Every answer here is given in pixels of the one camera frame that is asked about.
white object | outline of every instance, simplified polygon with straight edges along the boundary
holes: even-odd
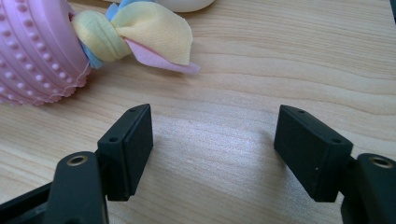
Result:
[[[174,12],[192,12],[209,6],[215,0],[155,0]]]

rope toy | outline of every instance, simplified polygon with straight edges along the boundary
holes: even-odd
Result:
[[[75,14],[65,0],[0,0],[0,103],[43,105],[83,87],[92,68],[129,54],[186,74],[191,28],[153,1],[123,0],[106,15]]]

wooden table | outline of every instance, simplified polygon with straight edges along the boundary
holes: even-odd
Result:
[[[109,3],[72,0],[80,11]],[[154,149],[111,223],[341,223],[274,151],[280,105],[396,160],[396,26],[388,0],[216,0],[180,14],[197,76],[127,57],[56,104],[0,105],[0,203],[50,182],[57,162],[96,150],[130,107],[151,104]]]

pink fabric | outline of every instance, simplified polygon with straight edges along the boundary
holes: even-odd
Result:
[[[200,67],[194,63],[190,63],[189,65],[170,63],[158,53],[134,42],[131,39],[125,38],[125,41],[131,48],[136,59],[142,64],[192,75],[197,74],[200,70]]]

blue fabric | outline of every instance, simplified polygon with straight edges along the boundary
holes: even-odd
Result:
[[[84,50],[85,55],[87,55],[88,60],[90,61],[90,67],[98,69],[103,66],[103,62],[96,58],[96,56],[92,53],[90,49],[83,43],[81,43],[82,49]]]
[[[134,2],[155,2],[154,0],[122,0],[120,5],[117,6],[117,4],[113,3],[110,5],[106,12],[106,17],[108,20],[113,20],[114,16],[117,14],[119,10],[121,10],[123,7],[128,6],[131,3]]]
[[[117,4],[115,3],[111,4],[106,12],[107,19],[110,21],[113,20],[113,17],[117,14],[118,11],[119,11],[119,7],[117,6]]]

